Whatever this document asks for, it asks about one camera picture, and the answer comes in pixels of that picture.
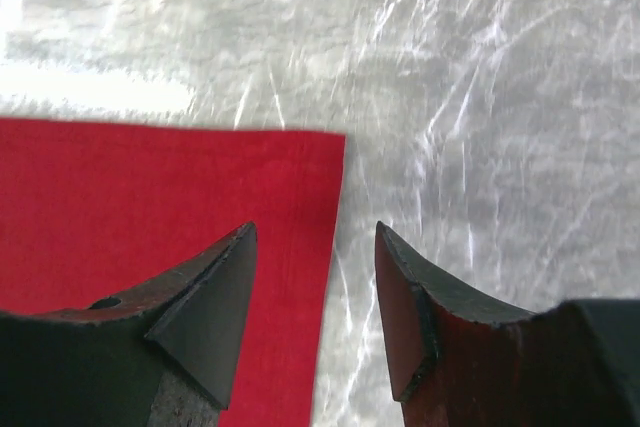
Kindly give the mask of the red t-shirt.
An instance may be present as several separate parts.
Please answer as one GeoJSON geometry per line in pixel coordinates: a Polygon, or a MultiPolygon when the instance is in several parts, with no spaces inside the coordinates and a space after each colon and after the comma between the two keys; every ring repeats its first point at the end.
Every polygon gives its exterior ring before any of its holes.
{"type": "Polygon", "coordinates": [[[306,426],[345,138],[3,119],[1,306],[85,307],[257,228],[226,426],[306,426]]]}

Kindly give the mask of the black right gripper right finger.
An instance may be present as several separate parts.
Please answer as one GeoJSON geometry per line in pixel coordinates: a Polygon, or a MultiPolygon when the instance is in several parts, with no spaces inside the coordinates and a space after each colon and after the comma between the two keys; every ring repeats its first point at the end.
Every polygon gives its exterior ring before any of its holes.
{"type": "Polygon", "coordinates": [[[375,236],[392,396],[408,426],[635,426],[639,303],[571,299],[533,313],[375,236]]]}

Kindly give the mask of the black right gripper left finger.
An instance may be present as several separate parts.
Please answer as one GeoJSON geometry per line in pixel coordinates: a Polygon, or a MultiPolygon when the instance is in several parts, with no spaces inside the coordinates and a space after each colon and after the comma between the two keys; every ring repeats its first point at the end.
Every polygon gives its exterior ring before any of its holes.
{"type": "Polygon", "coordinates": [[[1,315],[5,426],[215,426],[253,290],[253,223],[86,309],[1,315]]]}

